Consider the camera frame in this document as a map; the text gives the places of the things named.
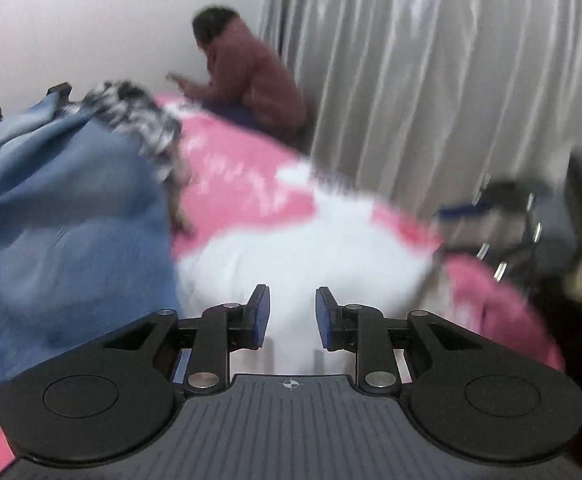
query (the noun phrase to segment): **circular pad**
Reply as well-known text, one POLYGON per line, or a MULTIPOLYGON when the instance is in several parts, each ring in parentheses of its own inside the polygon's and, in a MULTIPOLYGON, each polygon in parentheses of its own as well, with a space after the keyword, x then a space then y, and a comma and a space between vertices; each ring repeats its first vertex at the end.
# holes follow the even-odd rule
POLYGON ((44 392, 49 410, 69 418, 106 412, 117 400, 116 383, 94 375, 77 375, 55 381, 44 392))
POLYGON ((87 465, 149 442, 173 415, 171 383, 126 350, 69 352, 0 393, 0 425, 17 456, 87 465))
POLYGON ((409 407, 434 442, 511 465, 559 453, 582 425, 582 392, 570 378, 504 348, 436 354, 409 407))
POLYGON ((465 388, 465 395, 476 410, 493 416, 527 415, 540 403, 540 392, 533 384, 506 375, 475 379, 465 388))

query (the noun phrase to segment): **navy pants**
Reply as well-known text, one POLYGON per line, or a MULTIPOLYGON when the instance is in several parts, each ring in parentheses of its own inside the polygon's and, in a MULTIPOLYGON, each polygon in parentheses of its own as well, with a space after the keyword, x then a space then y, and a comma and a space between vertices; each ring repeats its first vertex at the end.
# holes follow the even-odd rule
POLYGON ((203 107, 211 113, 222 117, 242 128, 255 130, 266 133, 264 129, 255 120, 253 111, 245 105, 218 105, 213 103, 204 103, 203 107))

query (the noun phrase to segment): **maroon hoodie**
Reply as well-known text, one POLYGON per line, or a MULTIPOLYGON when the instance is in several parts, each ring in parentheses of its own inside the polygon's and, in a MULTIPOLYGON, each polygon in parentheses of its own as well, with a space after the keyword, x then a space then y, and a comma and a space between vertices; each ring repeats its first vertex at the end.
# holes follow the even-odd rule
POLYGON ((217 104, 244 104, 271 132, 296 132, 306 120, 305 103, 275 51, 240 19, 231 20, 207 49, 209 85, 190 84, 186 97, 217 104))

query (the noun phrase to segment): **person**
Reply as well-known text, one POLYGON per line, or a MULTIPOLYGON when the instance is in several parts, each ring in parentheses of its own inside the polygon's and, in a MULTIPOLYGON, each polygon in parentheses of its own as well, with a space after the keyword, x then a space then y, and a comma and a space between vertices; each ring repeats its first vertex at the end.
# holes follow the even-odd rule
POLYGON ((239 14, 207 7, 193 19, 197 46, 207 56, 208 85, 169 73, 185 97, 239 126, 293 146, 306 108, 277 53, 256 38, 239 14))

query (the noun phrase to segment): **black and white plaid fabric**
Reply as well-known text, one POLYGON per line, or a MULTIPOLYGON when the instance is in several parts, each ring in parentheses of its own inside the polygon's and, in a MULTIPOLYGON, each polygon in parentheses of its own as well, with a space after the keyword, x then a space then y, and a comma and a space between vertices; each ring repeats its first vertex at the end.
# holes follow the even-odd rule
POLYGON ((155 164, 159 182, 173 179, 180 186, 188 183, 189 166, 177 152, 181 124, 146 91, 129 81, 107 81, 89 91, 82 105, 92 108, 114 132, 140 140, 140 155, 155 164))

